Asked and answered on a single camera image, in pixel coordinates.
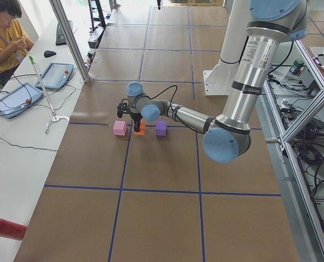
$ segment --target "electronic device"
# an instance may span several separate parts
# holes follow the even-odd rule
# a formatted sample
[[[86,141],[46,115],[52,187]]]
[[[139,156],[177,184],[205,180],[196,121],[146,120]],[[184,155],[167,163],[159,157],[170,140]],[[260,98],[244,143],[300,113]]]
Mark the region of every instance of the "electronic device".
[[[289,72],[293,75],[299,74],[300,69],[303,67],[304,62],[301,59],[295,59],[293,65],[289,69]]]
[[[56,54],[57,54],[57,52],[54,50],[46,50],[46,51],[44,51],[43,56],[45,58],[48,58],[48,57],[54,56]]]
[[[0,114],[5,118],[15,117],[42,97],[43,92],[41,90],[25,82],[23,85],[0,99]]]
[[[71,30],[73,29],[73,22],[71,20],[68,21],[69,26],[71,28]],[[56,32],[56,40],[55,40],[55,45],[66,45],[66,38],[64,35],[64,32],[60,26],[60,24],[58,23],[57,25],[57,32]]]
[[[308,94],[312,94],[314,89],[319,90],[319,86],[314,79],[314,77],[311,75],[311,72],[309,68],[305,67],[300,74],[300,80],[302,84],[309,90]]]
[[[94,32],[91,34],[90,39],[88,40],[88,45],[90,48],[96,49],[100,44],[101,38],[103,37],[104,28],[102,26],[97,27]]]
[[[47,89],[59,90],[69,80],[73,70],[73,64],[50,63],[41,74],[44,86]],[[42,88],[40,81],[37,81],[35,87]]]

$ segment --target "foam cube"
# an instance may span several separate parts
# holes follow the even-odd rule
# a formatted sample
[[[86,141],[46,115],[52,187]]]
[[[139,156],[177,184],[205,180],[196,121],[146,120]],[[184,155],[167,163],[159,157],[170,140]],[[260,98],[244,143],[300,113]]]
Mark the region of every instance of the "foam cube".
[[[156,130],[156,135],[165,136],[167,134],[167,122],[157,121],[155,130]]]
[[[141,120],[140,121],[140,132],[136,132],[134,131],[133,134],[135,135],[145,135],[145,121],[144,120]]]
[[[125,132],[127,130],[127,123],[125,121],[116,120],[112,130],[115,135],[125,135]]]

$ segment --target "black hair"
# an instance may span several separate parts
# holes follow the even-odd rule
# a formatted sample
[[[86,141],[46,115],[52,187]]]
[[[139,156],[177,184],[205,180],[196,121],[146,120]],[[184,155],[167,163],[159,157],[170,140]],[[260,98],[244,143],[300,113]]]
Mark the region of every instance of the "black hair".
[[[14,17],[21,17],[21,7],[18,0],[0,0],[0,13],[7,13]]]

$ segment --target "metal rod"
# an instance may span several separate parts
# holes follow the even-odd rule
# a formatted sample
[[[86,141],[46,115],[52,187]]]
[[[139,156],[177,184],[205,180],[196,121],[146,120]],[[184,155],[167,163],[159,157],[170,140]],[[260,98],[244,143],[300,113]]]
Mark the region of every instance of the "metal rod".
[[[104,15],[103,15],[103,10],[101,8],[100,0],[95,0],[95,3],[97,5],[97,10],[98,10],[99,18],[100,18],[100,24],[105,29],[106,23],[105,23],[105,19],[104,19]]]
[[[49,105],[49,107],[50,107],[50,109],[51,109],[51,111],[52,111],[52,115],[53,115],[54,117],[56,117],[57,114],[55,113],[55,110],[54,110],[54,107],[53,107],[53,105],[52,105],[51,99],[50,99],[49,96],[48,96],[48,93],[47,93],[46,87],[44,86],[44,83],[43,83],[42,77],[41,77],[40,73],[39,73],[38,70],[37,70],[36,64],[35,64],[35,62],[33,61],[32,56],[29,56],[29,58],[30,58],[31,64],[32,64],[32,66],[33,66],[33,69],[34,69],[35,72],[36,72],[36,75],[37,75],[37,77],[38,77],[38,80],[40,81],[40,84],[41,84],[41,87],[42,87],[43,93],[44,93],[44,95],[45,95],[45,97],[46,97],[46,99],[47,99],[48,105]]]
[[[94,17],[93,17],[92,0],[88,0],[88,5],[89,5],[89,13],[91,14],[92,32],[94,32]]]

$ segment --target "keyboard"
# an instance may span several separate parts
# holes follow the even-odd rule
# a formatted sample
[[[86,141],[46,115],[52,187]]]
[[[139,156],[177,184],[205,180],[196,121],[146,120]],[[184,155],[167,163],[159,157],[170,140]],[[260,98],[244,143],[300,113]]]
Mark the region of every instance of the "keyboard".
[[[68,23],[69,23],[69,26],[70,26],[70,28],[72,30],[73,29],[73,22],[68,21]],[[66,45],[66,44],[67,43],[66,43],[64,32],[63,32],[62,28],[60,27],[60,24],[58,23],[55,45]]]

